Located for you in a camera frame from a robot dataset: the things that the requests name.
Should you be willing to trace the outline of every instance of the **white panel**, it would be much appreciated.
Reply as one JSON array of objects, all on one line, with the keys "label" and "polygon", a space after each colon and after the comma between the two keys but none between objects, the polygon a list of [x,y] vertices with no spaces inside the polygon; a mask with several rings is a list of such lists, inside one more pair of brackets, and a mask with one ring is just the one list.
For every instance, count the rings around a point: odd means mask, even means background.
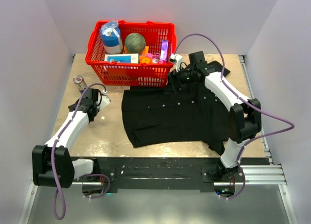
[{"label": "white panel", "polygon": [[[190,33],[211,37],[224,53],[246,54],[276,0],[45,0],[71,52],[87,51],[95,23],[103,19],[166,21],[177,39]],[[216,52],[201,38],[187,39],[180,52]]]},{"label": "white panel", "polygon": [[36,144],[51,136],[71,55],[43,0],[0,0],[0,223],[17,223]]},{"label": "white panel", "polygon": [[[292,120],[296,128],[267,138],[275,163],[282,163],[299,223],[310,223],[311,193],[311,5],[310,0],[278,0],[246,65],[262,109]],[[264,119],[265,132],[284,124]]]}]

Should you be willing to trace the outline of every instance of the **red plastic basket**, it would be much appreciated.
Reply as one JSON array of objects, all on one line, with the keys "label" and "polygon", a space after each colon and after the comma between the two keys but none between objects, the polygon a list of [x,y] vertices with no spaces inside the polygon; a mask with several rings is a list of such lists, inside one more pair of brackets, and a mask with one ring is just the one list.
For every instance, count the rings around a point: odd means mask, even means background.
[{"label": "red plastic basket", "polygon": [[[116,86],[156,86],[164,87],[167,74],[173,64],[131,64],[103,61],[104,45],[100,36],[100,28],[108,21],[96,23],[88,43],[86,63],[91,65],[97,76],[105,85]],[[125,38],[133,32],[140,33],[149,46],[152,54],[161,52],[161,41],[169,41],[168,60],[176,48],[175,26],[172,23],[151,22],[134,23],[119,21],[119,29],[124,44]]]}]

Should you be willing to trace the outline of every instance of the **orange toy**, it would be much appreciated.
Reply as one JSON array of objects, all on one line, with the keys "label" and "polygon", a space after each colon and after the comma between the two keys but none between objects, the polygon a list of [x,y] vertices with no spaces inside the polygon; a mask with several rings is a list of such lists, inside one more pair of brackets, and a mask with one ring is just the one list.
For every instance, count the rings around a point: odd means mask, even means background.
[{"label": "orange toy", "polygon": [[141,64],[145,63],[145,64],[152,64],[152,59],[147,57],[147,56],[144,56],[140,59],[139,61]]}]

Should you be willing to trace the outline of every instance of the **soda can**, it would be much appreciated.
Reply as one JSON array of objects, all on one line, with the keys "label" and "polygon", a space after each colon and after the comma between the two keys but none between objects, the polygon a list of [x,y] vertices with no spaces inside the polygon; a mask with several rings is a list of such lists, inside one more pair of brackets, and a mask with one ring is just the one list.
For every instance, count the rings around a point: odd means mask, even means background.
[{"label": "soda can", "polygon": [[86,82],[84,81],[83,77],[80,75],[75,76],[73,79],[73,82],[76,84],[80,93],[82,93],[87,88]]}]

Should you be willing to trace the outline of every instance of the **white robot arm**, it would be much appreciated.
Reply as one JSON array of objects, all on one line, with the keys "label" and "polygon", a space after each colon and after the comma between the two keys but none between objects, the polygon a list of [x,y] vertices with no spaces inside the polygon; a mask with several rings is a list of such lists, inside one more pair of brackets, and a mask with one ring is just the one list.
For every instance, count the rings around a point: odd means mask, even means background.
[{"label": "white robot arm", "polygon": [[69,106],[68,116],[55,135],[45,145],[37,145],[33,149],[34,184],[38,186],[56,186],[51,169],[51,151],[55,141],[57,141],[55,164],[63,188],[68,188],[74,179],[93,172],[93,160],[81,158],[71,161],[69,151],[82,130],[91,121],[94,121],[99,111],[110,103],[111,100],[106,92],[101,93],[98,89],[89,89],[83,96],[76,113],[75,108],[78,101]]},{"label": "white robot arm", "polygon": [[[245,105],[239,98],[248,100],[252,105],[260,109],[260,102],[257,99],[250,100],[241,94],[235,87],[230,84],[221,73],[210,70],[204,58],[203,52],[189,54],[190,65],[181,69],[182,57],[173,54],[170,61],[179,66],[169,74],[169,82],[173,90],[177,92],[187,83],[202,82],[207,89],[212,91],[225,105],[229,112],[227,130],[229,141],[225,152],[221,155],[222,174],[230,173],[237,170],[238,162],[241,159],[241,150],[244,143],[254,138],[256,133],[261,130],[261,115],[259,112]],[[239,95],[237,98],[225,85],[224,82]]]}]

